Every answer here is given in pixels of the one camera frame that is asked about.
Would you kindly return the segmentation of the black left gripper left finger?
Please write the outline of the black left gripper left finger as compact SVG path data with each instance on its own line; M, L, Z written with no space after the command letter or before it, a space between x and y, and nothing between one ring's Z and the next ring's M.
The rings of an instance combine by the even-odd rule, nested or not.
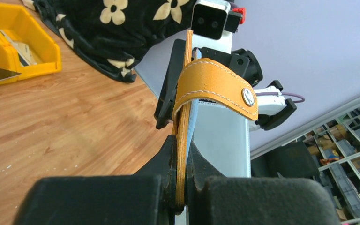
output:
M56 176L38 180L15 216L16 225L173 225L175 144L133 175Z

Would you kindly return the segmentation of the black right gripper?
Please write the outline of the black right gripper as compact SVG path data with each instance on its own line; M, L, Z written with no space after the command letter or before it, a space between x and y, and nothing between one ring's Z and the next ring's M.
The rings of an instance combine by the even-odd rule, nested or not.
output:
M165 79L154 112L156 129L162 129L172 121L172 113L176 98L177 84L183 69L184 50L186 41L176 39L172 46ZM253 87L263 79L263 72L257 58L251 51L238 49L225 53L211 48L200 48L201 57L216 61L235 74L248 81Z

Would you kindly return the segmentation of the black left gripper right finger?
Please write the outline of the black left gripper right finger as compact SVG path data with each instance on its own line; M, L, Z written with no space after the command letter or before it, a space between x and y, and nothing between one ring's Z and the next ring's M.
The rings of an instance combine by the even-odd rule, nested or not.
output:
M194 143L187 162L189 225L338 225L327 191L305 178L226 177Z

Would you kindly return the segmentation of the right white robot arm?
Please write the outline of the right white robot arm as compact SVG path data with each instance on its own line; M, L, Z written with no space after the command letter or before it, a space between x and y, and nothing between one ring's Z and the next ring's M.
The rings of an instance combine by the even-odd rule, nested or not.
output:
M177 80L183 68L184 48L186 42L176 39L172 47L170 61L154 113L156 128L164 128L172 120ZM258 60L251 51L238 49L225 53L216 49L198 48L203 58L217 61L234 73L256 86L263 79L263 72ZM297 106L291 98L285 98L283 87L274 80L265 89L256 89L258 101L258 120L249 125L251 130L271 130L285 122L296 110Z

